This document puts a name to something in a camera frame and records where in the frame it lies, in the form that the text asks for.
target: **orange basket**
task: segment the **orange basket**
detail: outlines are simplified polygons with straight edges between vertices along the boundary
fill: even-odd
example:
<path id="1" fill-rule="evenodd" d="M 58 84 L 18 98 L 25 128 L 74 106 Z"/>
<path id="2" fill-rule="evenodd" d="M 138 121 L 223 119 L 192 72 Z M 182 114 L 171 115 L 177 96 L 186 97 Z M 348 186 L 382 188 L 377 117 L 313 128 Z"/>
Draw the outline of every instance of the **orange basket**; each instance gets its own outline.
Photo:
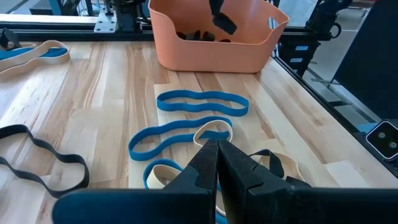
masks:
<path id="1" fill-rule="evenodd" d="M 289 22 L 264 0 L 225 0 L 221 12 L 238 27 L 233 35 L 212 23 L 206 0 L 150 0 L 149 11 L 159 62 L 177 71 L 259 72 Z M 270 17 L 276 21 L 274 29 L 268 25 Z M 183 40 L 176 34 L 196 30 L 213 33 L 215 42 Z M 217 42 L 222 39 L 231 42 Z"/>

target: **black panel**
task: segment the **black panel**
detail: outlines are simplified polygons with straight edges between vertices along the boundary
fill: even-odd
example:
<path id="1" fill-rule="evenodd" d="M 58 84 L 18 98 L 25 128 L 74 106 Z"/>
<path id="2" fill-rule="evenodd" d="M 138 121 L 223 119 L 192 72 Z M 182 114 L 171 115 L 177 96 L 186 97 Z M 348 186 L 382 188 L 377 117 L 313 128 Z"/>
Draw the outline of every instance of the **black panel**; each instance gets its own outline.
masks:
<path id="1" fill-rule="evenodd" d="M 382 119 L 398 118 L 398 1 L 378 0 L 335 79 Z"/>

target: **wooden table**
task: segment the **wooden table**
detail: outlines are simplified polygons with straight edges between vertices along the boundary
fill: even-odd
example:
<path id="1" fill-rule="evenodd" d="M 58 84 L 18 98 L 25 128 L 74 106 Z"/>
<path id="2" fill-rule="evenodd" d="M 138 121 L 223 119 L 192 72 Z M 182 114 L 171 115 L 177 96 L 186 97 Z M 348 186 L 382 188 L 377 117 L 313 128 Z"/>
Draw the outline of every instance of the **wooden table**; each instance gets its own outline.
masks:
<path id="1" fill-rule="evenodd" d="M 273 59 L 256 75 L 173 72 L 159 65 L 153 42 L 67 45 L 72 56 L 68 63 L 0 82 L 0 127 L 26 124 L 59 152 L 82 155 L 91 188 L 142 188 L 142 171 L 150 161 L 129 158 L 130 138 L 149 126 L 214 114 L 159 111 L 156 96 L 180 88 L 248 98 L 249 113 L 229 117 L 233 144 L 246 153 L 269 148 L 290 155 L 313 186 L 398 186 L 398 180 Z M 146 139 L 137 150 L 148 150 L 164 137 Z M 23 134 L 0 140 L 0 146 L 0 156 L 15 168 L 39 174 L 54 189 L 69 188 L 83 176 L 82 166 L 56 161 Z M 198 150 L 193 144 L 176 144 L 159 157 L 185 166 Z M 1 166 L 0 189 L 0 223 L 51 222 L 55 199 L 39 184 L 17 179 Z"/>

